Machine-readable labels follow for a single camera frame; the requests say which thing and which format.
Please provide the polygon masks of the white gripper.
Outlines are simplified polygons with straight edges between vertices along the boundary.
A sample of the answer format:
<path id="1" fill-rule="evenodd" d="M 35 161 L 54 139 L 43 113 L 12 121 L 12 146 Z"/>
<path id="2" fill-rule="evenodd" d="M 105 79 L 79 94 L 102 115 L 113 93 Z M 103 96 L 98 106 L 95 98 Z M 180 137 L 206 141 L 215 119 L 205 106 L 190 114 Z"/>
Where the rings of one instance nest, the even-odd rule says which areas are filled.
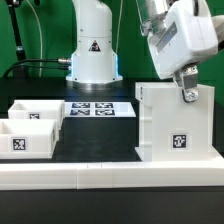
<path id="1" fill-rule="evenodd" d="M 161 34 L 148 37 L 155 70 L 161 79 L 174 73 L 183 100 L 192 103 L 199 97 L 198 69 L 189 64 L 200 63 L 218 52 L 210 10 L 205 1 L 176 1 L 166 14 L 165 25 Z"/>

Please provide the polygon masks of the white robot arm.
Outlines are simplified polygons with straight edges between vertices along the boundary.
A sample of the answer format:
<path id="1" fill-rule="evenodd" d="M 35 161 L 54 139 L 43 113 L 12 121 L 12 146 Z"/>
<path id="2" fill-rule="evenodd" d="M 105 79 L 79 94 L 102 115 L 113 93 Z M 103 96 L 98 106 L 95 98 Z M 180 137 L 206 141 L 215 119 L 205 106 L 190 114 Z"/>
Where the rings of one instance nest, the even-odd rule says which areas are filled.
<path id="1" fill-rule="evenodd" d="M 100 0 L 72 2 L 77 47 L 67 83 L 99 88 L 120 81 L 111 10 Z M 196 101 L 197 65 L 224 50 L 224 15 L 213 16 L 206 0 L 136 0 L 136 5 L 157 75 L 173 79 L 185 102 Z"/>

